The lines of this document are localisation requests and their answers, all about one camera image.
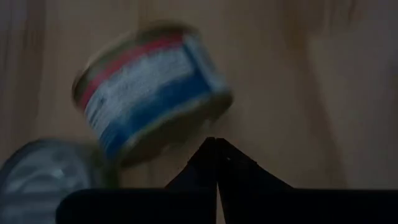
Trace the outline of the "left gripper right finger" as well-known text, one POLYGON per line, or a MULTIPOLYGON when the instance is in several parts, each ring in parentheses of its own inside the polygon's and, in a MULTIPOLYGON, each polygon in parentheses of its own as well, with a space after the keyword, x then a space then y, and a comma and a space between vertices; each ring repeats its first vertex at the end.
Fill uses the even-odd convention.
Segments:
POLYGON ((226 224, 264 222, 274 194, 292 190, 225 139, 216 140, 217 183, 226 224))

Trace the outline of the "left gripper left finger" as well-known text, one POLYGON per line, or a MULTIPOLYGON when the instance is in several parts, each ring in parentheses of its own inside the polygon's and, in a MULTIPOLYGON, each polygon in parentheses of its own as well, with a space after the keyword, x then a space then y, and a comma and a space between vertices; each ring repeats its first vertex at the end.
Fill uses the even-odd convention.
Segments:
POLYGON ((215 224, 217 210, 216 139, 206 138, 165 189, 177 201, 170 209, 176 224, 215 224))

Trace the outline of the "blue label salmon can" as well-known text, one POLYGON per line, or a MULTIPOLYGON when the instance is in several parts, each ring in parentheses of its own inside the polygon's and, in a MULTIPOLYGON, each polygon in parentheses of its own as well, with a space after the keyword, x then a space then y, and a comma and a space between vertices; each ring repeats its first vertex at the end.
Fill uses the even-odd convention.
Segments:
POLYGON ((108 161, 122 167, 184 142, 233 103, 200 31, 155 22, 123 35, 75 77, 72 100, 108 161))

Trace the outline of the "green label tuna can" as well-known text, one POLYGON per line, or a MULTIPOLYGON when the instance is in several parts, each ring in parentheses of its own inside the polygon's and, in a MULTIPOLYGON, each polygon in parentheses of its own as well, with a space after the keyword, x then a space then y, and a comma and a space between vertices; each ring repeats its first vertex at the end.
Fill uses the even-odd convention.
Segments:
POLYGON ((0 224, 56 224, 56 209, 67 195, 117 185, 115 169, 97 146, 31 141, 0 168, 0 224))

